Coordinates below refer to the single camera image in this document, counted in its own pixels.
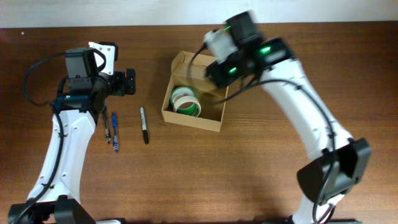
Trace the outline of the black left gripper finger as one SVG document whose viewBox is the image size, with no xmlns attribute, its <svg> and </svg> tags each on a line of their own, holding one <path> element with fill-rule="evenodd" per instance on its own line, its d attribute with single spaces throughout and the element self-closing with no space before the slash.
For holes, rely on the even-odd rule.
<svg viewBox="0 0 398 224">
<path fill-rule="evenodd" d="M 127 82 L 126 83 L 126 94 L 127 95 L 134 95 L 135 93 L 136 93 L 136 83 L 135 83 L 135 81 Z"/>
<path fill-rule="evenodd" d="M 126 69 L 126 80 L 128 82 L 134 82 L 136 79 L 136 71 L 133 68 Z"/>
</svg>

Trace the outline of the green tape roll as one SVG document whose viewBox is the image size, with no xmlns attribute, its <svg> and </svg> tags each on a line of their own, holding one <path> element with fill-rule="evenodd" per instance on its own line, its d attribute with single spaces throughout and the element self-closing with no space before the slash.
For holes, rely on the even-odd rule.
<svg viewBox="0 0 398 224">
<path fill-rule="evenodd" d="M 193 91 L 192 88 L 188 86 L 177 87 L 172 91 L 170 95 L 170 104 L 172 105 L 173 111 L 174 111 L 175 101 L 183 96 L 194 96 L 196 99 L 198 99 L 196 93 Z M 196 114 L 196 112 L 194 112 L 195 109 L 196 106 L 193 105 L 192 103 L 185 103 L 177 110 L 177 112 L 174 113 L 199 117 L 200 114 L 198 116 L 195 115 Z"/>
</svg>

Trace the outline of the brown cardboard box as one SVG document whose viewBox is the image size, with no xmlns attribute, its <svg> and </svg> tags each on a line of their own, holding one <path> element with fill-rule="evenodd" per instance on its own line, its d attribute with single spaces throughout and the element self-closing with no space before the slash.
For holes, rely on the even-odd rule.
<svg viewBox="0 0 398 224">
<path fill-rule="evenodd" d="M 219 132 L 223 122 L 225 103 L 211 106 L 212 101 L 221 101 L 228 95 L 228 88 L 219 89 L 205 78 L 205 68 L 216 61 L 208 55 L 195 56 L 192 52 L 181 51 L 172 60 L 171 76 L 162 105 L 162 116 L 168 123 Z M 199 117 L 173 112 L 170 95 L 174 89 L 188 86 L 196 93 L 201 104 Z"/>
</svg>

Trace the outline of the beige masking tape roll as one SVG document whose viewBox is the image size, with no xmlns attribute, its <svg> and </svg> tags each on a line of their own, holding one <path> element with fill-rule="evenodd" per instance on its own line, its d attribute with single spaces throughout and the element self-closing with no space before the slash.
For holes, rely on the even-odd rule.
<svg viewBox="0 0 398 224">
<path fill-rule="evenodd" d="M 196 112 L 196 116 L 201 113 L 201 104 L 194 96 L 183 96 L 177 99 L 174 103 L 174 112 L 177 112 L 177 110 L 185 103 L 192 103 L 196 106 L 196 109 L 194 110 L 194 112 Z"/>
</svg>

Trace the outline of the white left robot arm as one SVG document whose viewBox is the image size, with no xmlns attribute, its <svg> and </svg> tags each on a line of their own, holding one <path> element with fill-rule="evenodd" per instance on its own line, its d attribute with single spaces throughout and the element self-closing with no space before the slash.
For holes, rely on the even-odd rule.
<svg viewBox="0 0 398 224">
<path fill-rule="evenodd" d="M 67 76 L 58 85 L 54 100 L 52 137 L 39 178 L 26 203 L 14 204 L 9 223 L 94 223 L 80 203 L 80 180 L 88 143 L 106 98 L 133 95 L 136 72 L 114 70 L 118 46 L 113 42 L 90 42 L 62 52 Z"/>
</svg>

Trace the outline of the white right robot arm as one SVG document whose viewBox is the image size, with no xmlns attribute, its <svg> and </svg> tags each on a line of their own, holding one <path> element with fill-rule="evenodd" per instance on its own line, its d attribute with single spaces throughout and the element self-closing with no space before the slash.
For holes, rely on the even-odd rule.
<svg viewBox="0 0 398 224">
<path fill-rule="evenodd" d="M 280 106 L 310 159 L 297 172 L 303 197 L 289 223 L 330 223 L 337 203 L 361 182 L 372 149 L 333 116 L 309 82 L 301 61 L 280 37 L 266 39 L 250 13 L 205 34 L 203 48 L 215 61 L 205 76 L 218 88 L 251 76 L 244 89 L 261 87 Z"/>
</svg>

